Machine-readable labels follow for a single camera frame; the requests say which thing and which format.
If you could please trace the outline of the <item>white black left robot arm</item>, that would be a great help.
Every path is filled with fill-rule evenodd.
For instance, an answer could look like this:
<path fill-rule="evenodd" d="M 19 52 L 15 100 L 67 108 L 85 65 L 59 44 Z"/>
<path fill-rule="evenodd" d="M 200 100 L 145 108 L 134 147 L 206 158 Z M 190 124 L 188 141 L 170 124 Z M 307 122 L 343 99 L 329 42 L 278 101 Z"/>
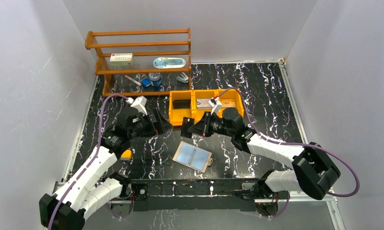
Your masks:
<path fill-rule="evenodd" d="M 103 179 L 119 161 L 131 141 L 164 134 L 173 126 L 158 109 L 148 114 L 146 98 L 126 98 L 124 114 L 105 131 L 100 130 L 97 146 L 75 174 L 53 194 L 39 201 L 40 222 L 49 230 L 81 230 L 86 220 L 115 198 L 134 199 L 132 180 L 118 172 Z"/>

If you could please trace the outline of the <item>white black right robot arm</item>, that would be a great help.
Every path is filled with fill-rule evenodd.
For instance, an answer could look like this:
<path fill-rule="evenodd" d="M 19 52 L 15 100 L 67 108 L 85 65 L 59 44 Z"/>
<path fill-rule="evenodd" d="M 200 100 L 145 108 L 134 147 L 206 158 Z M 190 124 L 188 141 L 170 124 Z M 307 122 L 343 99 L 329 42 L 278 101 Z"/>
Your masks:
<path fill-rule="evenodd" d="M 277 192 L 299 191 L 315 200 L 321 200 L 341 175 L 338 167 L 318 145 L 289 145 L 263 137 L 244 124 L 242 115 L 235 108 L 225 109 L 222 117 L 205 112 L 198 122 L 184 117 L 181 136 L 191 138 L 193 134 L 202 137 L 213 134 L 228 136 L 236 149 L 289 167 L 288 171 L 267 171 L 249 189 L 232 192 L 237 196 L 272 198 Z"/>

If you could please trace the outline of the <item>beige card holder wallet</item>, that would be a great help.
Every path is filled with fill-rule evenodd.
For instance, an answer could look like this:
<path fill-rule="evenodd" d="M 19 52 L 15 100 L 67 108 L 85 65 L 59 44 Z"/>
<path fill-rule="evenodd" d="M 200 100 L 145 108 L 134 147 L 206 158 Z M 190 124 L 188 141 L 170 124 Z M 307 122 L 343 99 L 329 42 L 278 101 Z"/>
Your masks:
<path fill-rule="evenodd" d="M 205 173 L 213 163 L 212 153 L 181 141 L 172 158 L 175 162 Z"/>

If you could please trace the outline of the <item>black VIP credit card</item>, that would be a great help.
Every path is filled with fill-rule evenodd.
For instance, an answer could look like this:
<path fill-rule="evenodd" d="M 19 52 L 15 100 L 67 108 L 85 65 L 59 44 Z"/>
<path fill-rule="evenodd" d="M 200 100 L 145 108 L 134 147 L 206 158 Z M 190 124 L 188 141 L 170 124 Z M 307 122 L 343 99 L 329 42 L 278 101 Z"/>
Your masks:
<path fill-rule="evenodd" d="M 189 131 L 194 125 L 194 119 L 190 117 L 184 117 L 181 126 L 181 136 L 184 138 L 192 138 L 192 132 Z"/>

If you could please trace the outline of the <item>silver credit card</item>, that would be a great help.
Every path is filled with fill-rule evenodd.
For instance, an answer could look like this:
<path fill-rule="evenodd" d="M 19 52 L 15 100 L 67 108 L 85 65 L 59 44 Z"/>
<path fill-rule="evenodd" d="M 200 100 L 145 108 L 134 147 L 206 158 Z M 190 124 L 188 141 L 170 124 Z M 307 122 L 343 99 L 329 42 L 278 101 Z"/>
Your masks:
<path fill-rule="evenodd" d="M 210 98 L 197 98 L 196 99 L 197 109 L 212 109 Z"/>

